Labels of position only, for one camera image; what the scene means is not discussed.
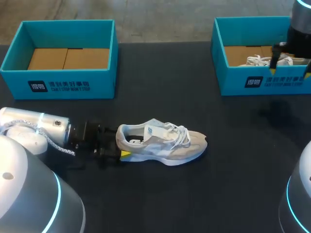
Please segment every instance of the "concrete floor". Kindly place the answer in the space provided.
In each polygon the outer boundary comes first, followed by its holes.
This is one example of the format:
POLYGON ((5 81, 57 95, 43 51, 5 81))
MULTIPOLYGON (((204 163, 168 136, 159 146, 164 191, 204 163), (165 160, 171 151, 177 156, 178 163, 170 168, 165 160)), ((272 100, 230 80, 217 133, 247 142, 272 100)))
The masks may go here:
POLYGON ((0 44, 23 20, 115 19, 120 42, 202 41, 215 17, 289 15, 294 0, 0 0, 0 44))

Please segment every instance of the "cardboard insert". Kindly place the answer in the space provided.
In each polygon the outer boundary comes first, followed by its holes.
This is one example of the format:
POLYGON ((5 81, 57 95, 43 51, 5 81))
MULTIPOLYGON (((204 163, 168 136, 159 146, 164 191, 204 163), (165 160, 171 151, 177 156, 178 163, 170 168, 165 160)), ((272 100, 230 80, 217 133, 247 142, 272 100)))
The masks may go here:
POLYGON ((109 49, 35 49, 28 70, 107 69, 109 49))
POLYGON ((230 67, 245 65, 247 57, 272 56, 271 46, 225 46, 225 53, 230 67))

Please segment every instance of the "teal box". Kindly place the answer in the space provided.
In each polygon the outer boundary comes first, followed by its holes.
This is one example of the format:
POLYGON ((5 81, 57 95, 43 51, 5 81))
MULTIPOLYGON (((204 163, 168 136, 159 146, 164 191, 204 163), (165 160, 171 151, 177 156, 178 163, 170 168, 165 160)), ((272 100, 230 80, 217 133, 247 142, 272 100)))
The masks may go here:
POLYGON ((114 20, 23 21, 0 73, 16 100, 112 99, 117 64, 114 20), (35 48, 109 49, 108 67, 27 70, 35 48))
POLYGON ((289 17, 215 18, 211 53, 223 96, 311 93, 311 78, 303 80, 307 66, 277 66, 272 75, 267 66, 228 65, 224 46, 272 46, 287 40, 289 26, 289 17))

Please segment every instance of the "sneaker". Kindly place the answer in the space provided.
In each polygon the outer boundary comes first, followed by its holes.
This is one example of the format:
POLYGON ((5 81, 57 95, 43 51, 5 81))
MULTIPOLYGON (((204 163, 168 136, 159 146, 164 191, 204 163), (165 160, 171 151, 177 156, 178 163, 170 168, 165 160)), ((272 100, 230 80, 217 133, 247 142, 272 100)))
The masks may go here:
POLYGON ((184 126, 151 119, 140 125, 120 125, 116 134, 119 149, 128 151, 122 161, 158 160, 175 166, 199 157, 207 147, 206 136, 184 126))
MULTIPOLYGON (((257 57, 248 57, 245 65, 240 65, 240 67, 262 67, 269 66, 271 57, 261 58, 259 55, 257 57)), ((297 66, 297 65, 307 65, 308 60, 304 58, 294 58, 286 54, 281 54, 280 60, 277 62, 278 66, 297 66)))

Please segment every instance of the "cable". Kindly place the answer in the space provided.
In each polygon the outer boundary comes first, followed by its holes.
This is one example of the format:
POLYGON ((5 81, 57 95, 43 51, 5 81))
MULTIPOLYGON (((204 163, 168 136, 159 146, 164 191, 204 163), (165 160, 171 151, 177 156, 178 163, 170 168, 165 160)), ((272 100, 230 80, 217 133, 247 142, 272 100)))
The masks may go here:
POLYGON ((66 154, 70 154, 75 156, 75 153, 72 150, 68 150, 68 149, 64 149, 58 145, 56 145, 36 124, 31 123, 30 121, 27 120, 12 120, 10 122, 7 122, 3 125, 2 128, 0 128, 0 134, 4 134, 5 131, 7 131, 9 128, 12 128, 13 126, 15 126, 16 124, 21 124, 24 125, 26 127, 29 127, 33 130, 35 130, 36 132, 38 132, 40 135, 44 136, 47 140, 47 142, 54 147, 55 149, 66 153, 66 154))

